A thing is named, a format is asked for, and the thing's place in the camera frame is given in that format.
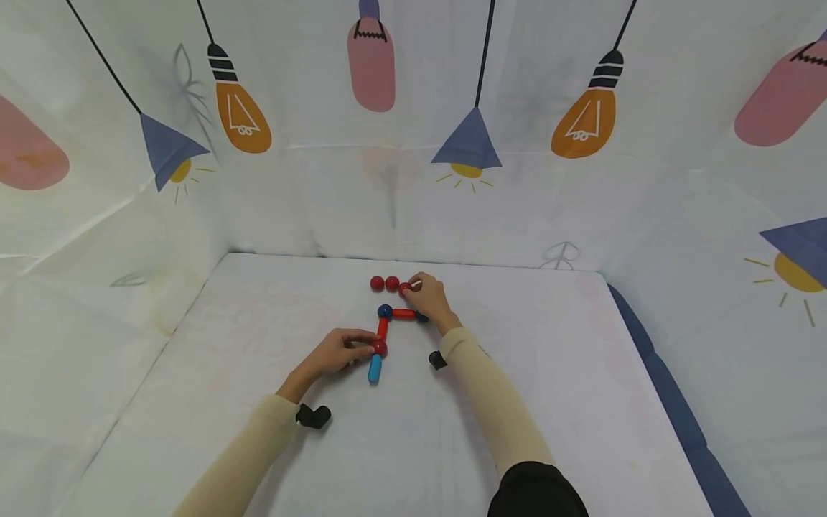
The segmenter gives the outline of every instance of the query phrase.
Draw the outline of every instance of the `white table surface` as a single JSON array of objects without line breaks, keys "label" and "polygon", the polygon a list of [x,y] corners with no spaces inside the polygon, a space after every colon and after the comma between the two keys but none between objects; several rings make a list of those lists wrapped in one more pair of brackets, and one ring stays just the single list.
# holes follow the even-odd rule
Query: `white table surface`
[{"label": "white table surface", "polygon": [[[262,395],[333,327],[375,330],[373,275],[443,280],[515,383],[592,517],[709,516],[603,278],[593,272],[231,254],[195,300],[62,515],[168,515]],[[497,479],[431,325],[392,322],[367,368],[306,399],[333,420],[277,461],[247,515],[485,515]]]}]

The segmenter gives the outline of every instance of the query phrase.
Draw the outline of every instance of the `lamp illustration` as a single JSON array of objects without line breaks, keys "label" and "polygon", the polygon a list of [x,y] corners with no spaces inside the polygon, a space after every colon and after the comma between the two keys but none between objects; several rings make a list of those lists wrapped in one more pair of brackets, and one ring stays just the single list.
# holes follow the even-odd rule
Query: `lamp illustration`
[{"label": "lamp illustration", "polygon": [[585,158],[602,149],[612,136],[617,113],[614,87],[624,67],[618,47],[637,2],[632,1],[614,48],[600,60],[589,87],[557,124],[552,136],[554,154],[570,159]]},{"label": "lamp illustration", "polygon": [[752,146],[775,146],[827,99],[827,31],[782,57],[735,118],[735,134]]},{"label": "lamp illustration", "polygon": [[0,95],[0,183],[41,190],[69,173],[69,157],[25,113]]},{"label": "lamp illustration", "polygon": [[[502,167],[497,151],[491,143],[488,128],[480,112],[480,95],[482,82],[485,77],[485,62],[488,58],[488,44],[491,38],[491,24],[494,21],[495,0],[491,0],[488,11],[488,28],[485,31],[485,45],[482,49],[480,64],[480,79],[476,87],[476,101],[471,112],[457,126],[457,129],[445,140],[442,148],[433,157],[431,163],[449,163],[451,169],[460,176],[454,184],[458,187],[464,180],[477,180],[482,176],[483,169]],[[450,178],[453,174],[443,176],[437,182]],[[480,180],[481,184],[493,187],[491,183]],[[474,182],[471,181],[471,191],[476,193]]]},{"label": "lamp illustration", "polygon": [[173,175],[176,174],[176,171],[187,170],[189,172],[189,168],[191,167],[191,158],[194,156],[208,154],[209,151],[192,138],[177,132],[175,129],[158,122],[154,118],[142,112],[132,96],[127,92],[127,89],[124,88],[121,80],[115,74],[114,69],[106,59],[106,56],[104,56],[103,52],[100,50],[98,43],[94,40],[94,38],[92,38],[92,34],[89,32],[89,29],[86,27],[86,24],[83,19],[81,19],[77,10],[75,10],[71,0],[66,0],[66,3],[69,5],[69,9],[72,10],[74,17],[77,18],[78,23],[81,28],[83,28],[86,36],[95,48],[95,51],[98,52],[98,56],[101,58],[101,61],[103,61],[103,64],[106,65],[107,70],[109,70],[109,74],[115,80],[118,88],[121,90],[124,97],[127,98],[132,107],[135,108],[135,111],[141,119],[141,130],[144,134],[146,153],[149,155],[150,165],[152,167],[152,171],[155,173],[155,186],[158,189],[158,192],[160,192],[167,182],[173,177]]},{"label": "lamp illustration", "polygon": [[238,75],[230,57],[213,39],[213,32],[210,30],[201,0],[197,1],[210,40],[207,57],[213,68],[218,115],[227,139],[239,151],[251,154],[265,152],[270,149],[273,141],[267,119],[253,97],[238,82]]},{"label": "lamp illustration", "polygon": [[359,21],[347,35],[347,58],[356,101],[372,112],[389,111],[396,101],[394,42],[380,22],[378,0],[359,0]]},{"label": "lamp illustration", "polygon": [[[804,221],[785,227],[760,232],[767,242],[778,250],[773,270],[778,278],[794,290],[802,293],[819,293],[827,286],[827,218]],[[769,268],[766,262],[744,259],[758,266]],[[755,284],[769,284],[775,279],[755,280]],[[779,307],[786,302],[784,292]],[[804,298],[804,308],[810,326],[815,327],[810,302]]]}]

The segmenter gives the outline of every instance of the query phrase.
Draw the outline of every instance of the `beige sleeve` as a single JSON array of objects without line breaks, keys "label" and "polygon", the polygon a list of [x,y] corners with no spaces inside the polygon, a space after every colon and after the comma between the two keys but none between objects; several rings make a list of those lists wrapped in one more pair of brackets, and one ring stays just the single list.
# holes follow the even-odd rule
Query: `beige sleeve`
[{"label": "beige sleeve", "polygon": [[497,473],[521,462],[552,465],[554,457],[519,393],[467,328],[454,328],[439,344],[480,426]]},{"label": "beige sleeve", "polygon": [[278,395],[265,397],[173,517],[242,517],[270,466],[293,441],[298,411],[296,404]]}]

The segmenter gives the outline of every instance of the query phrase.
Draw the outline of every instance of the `pink light bulb print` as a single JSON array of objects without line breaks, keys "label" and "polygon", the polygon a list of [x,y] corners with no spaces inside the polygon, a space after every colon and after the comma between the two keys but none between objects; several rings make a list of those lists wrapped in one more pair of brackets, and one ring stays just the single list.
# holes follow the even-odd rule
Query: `pink light bulb print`
[{"label": "pink light bulb print", "polygon": [[377,0],[360,0],[359,16],[347,35],[353,94],[363,108],[386,112],[396,102],[394,42],[379,21]]},{"label": "pink light bulb print", "polygon": [[827,32],[779,60],[735,118],[735,134],[760,147],[787,140],[827,98]]},{"label": "pink light bulb print", "polygon": [[17,106],[0,95],[0,182],[41,190],[69,173],[69,158]]}]

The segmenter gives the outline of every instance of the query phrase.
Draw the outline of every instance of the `right hand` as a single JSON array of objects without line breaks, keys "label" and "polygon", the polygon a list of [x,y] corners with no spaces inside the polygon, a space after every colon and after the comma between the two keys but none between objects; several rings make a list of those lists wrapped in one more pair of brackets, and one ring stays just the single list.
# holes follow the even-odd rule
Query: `right hand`
[{"label": "right hand", "polygon": [[428,273],[419,272],[408,280],[409,284],[422,282],[416,290],[406,289],[402,295],[420,313],[428,316],[444,336],[453,328],[462,326],[460,319],[451,310],[445,297],[445,286]]}]

